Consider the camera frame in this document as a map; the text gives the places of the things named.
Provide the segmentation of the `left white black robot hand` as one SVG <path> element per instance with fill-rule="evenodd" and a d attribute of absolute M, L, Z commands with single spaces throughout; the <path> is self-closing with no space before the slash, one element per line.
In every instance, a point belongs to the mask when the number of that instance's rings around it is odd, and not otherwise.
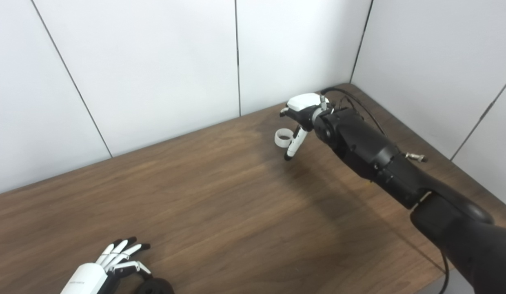
<path fill-rule="evenodd" d="M 62 294 L 114 294 L 122 279 L 140 275 L 144 280 L 153 277 L 151 271 L 138 260 L 137 253 L 149 250 L 149 243 L 137 243 L 135 236 L 111 242 L 94 262 L 78 266 L 68 280 Z"/>

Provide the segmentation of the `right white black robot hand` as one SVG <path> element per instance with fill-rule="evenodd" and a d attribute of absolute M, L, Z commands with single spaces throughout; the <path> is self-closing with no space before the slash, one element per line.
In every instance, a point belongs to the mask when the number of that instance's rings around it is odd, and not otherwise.
<path fill-rule="evenodd" d="M 294 120 L 297 122 L 297 128 L 295 131 L 279 129 L 274 136 L 275 144 L 285 148 L 286 161 L 294 158 L 307 134 L 314 130 L 317 118 L 332 112 L 332 105 L 324 95 L 306 93 L 289 99 L 285 107 L 280 110 L 279 117 Z"/>

